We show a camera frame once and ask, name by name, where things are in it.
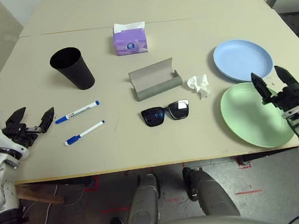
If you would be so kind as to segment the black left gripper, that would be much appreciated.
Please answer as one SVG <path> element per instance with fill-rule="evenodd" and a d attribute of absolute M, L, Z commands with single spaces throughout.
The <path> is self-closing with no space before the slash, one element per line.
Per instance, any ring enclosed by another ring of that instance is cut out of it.
<path fill-rule="evenodd" d="M 54 107 L 47 110 L 41 118 L 39 126 L 27 128 L 26 124 L 20 123 L 25 114 L 26 107 L 14 111 L 6 120 L 6 128 L 2 130 L 3 134 L 10 138 L 16 144 L 29 148 L 38 137 L 38 133 L 46 133 L 54 119 Z"/>

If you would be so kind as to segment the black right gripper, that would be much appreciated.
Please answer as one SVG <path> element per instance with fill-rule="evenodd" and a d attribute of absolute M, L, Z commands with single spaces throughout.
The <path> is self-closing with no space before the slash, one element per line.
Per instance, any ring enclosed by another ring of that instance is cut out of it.
<path fill-rule="evenodd" d="M 262 96 L 264 105 L 272 102 L 275 107 L 286 113 L 299 106 L 299 82 L 287 69 L 277 65 L 274 68 L 279 79 L 286 84 L 286 87 L 275 96 L 272 96 L 263 79 L 253 72 L 251 73 L 252 84 L 260 96 Z"/>

